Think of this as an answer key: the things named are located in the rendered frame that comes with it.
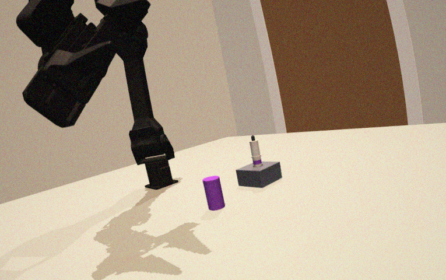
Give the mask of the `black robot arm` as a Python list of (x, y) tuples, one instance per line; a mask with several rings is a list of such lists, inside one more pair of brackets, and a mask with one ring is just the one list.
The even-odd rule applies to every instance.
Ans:
[[(52, 57), (59, 49), (61, 40), (78, 20), (83, 23), (88, 21), (81, 13), (74, 17), (71, 9), (73, 4), (74, 0), (29, 0), (18, 14), (18, 28), (36, 46), (41, 47), (43, 54), (37, 69), (47, 64), (44, 58)], [(131, 37), (126, 32), (116, 34), (112, 42), (118, 47), (116, 53), (124, 62), (134, 115), (134, 124), (129, 132), (132, 154), (137, 165), (145, 164), (150, 183), (145, 188), (158, 190), (178, 183), (178, 180), (173, 180), (168, 162), (175, 158), (173, 147), (164, 134), (163, 127), (153, 116), (143, 63), (148, 47), (147, 37), (147, 28), (141, 22)], [(163, 156), (164, 154), (166, 155)]]

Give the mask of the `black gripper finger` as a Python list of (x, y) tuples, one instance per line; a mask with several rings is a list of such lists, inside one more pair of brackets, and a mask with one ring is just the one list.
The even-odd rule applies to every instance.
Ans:
[(117, 51), (118, 47), (112, 41), (96, 44), (77, 53), (57, 49), (43, 72), (81, 104), (86, 104)]
[(96, 4), (130, 37), (150, 6), (148, 0), (98, 0)]

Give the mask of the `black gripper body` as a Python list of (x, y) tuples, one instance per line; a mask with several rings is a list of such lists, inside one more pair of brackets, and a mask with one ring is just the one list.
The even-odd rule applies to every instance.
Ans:
[[(104, 15), (104, 20), (98, 27), (92, 22), (87, 25), (78, 20), (65, 35), (64, 39), (61, 40), (60, 50), (78, 53), (96, 44), (112, 41), (116, 34), (124, 33), (123, 29), (96, 4), (98, 0), (94, 1), (98, 11)], [(109, 30), (110, 27), (111, 29)], [(104, 36), (105, 34), (106, 36)], [(35, 111), (61, 128), (74, 126), (86, 104), (81, 104), (45, 76), (43, 72), (44, 67), (42, 65), (38, 69), (22, 92), (24, 101)]]

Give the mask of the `white marker with purple band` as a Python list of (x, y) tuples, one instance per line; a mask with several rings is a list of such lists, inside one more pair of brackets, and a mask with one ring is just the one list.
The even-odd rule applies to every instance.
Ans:
[(252, 160), (254, 167), (260, 167), (262, 166), (261, 163), (261, 155), (260, 155), (260, 149), (259, 149), (259, 143), (258, 140), (255, 140), (255, 136), (251, 136), (252, 141), (250, 141), (250, 148), (251, 148), (251, 154), (252, 154)]

